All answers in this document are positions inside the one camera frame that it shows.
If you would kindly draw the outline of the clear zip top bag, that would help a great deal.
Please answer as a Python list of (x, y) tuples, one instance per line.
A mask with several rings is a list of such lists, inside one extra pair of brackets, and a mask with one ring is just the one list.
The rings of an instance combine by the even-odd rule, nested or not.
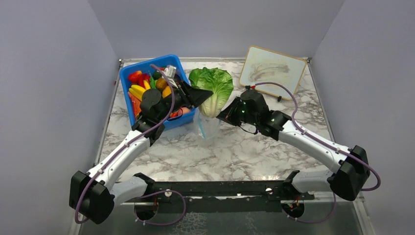
[(194, 133), (202, 140), (212, 140), (218, 133), (222, 121), (217, 118), (210, 118), (202, 115), (199, 109), (196, 110), (193, 119)]

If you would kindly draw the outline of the green toy lettuce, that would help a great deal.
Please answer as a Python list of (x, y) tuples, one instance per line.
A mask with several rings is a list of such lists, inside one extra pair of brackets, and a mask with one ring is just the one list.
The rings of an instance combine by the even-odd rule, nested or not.
[(204, 67), (193, 69), (189, 74), (189, 80), (193, 87), (213, 92), (212, 96), (199, 106), (199, 111), (205, 117), (217, 117), (234, 89), (232, 76), (226, 70)]

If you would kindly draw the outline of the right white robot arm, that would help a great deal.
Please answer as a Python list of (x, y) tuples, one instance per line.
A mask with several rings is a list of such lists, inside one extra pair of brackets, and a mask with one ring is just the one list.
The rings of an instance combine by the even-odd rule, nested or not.
[(370, 176), (365, 149), (359, 146), (350, 149), (318, 135), (312, 139), (311, 132), (296, 127), (287, 114), (270, 110), (256, 90), (244, 91), (217, 118), (233, 126), (253, 125), (260, 134), (294, 146), (327, 167), (323, 171), (293, 171), (282, 186), (288, 199), (310, 191), (331, 191), (353, 201)]

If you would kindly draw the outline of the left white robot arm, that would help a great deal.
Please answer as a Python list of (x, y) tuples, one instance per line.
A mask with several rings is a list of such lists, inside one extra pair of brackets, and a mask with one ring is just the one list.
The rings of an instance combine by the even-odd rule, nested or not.
[(194, 88), (185, 82), (171, 87), (169, 95), (158, 89), (141, 94), (141, 112), (132, 130), (110, 155), (86, 173), (77, 171), (70, 180), (69, 206), (77, 224), (105, 221), (116, 205), (138, 197), (148, 201), (154, 188), (141, 177), (116, 183), (120, 175), (142, 152), (150, 148), (165, 129), (164, 122), (181, 107), (199, 107), (212, 91)]

